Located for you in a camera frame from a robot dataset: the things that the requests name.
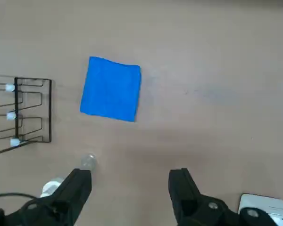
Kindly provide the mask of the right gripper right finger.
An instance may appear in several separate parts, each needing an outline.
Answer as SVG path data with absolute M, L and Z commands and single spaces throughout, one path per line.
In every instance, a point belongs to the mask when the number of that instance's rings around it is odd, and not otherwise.
M 168 190 L 179 226 L 281 226 L 283 202 L 261 195 L 243 194 L 238 212 L 224 201 L 202 194 L 186 168 L 172 169 Z

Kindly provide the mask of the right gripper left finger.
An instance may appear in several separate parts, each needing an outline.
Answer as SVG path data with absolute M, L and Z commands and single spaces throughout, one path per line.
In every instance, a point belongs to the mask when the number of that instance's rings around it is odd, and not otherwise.
M 0 226 L 73 226 L 92 191 L 92 173 L 73 169 L 62 184 L 46 197 L 24 193 L 1 193 L 1 197 L 28 198 L 17 211 L 0 208 Z

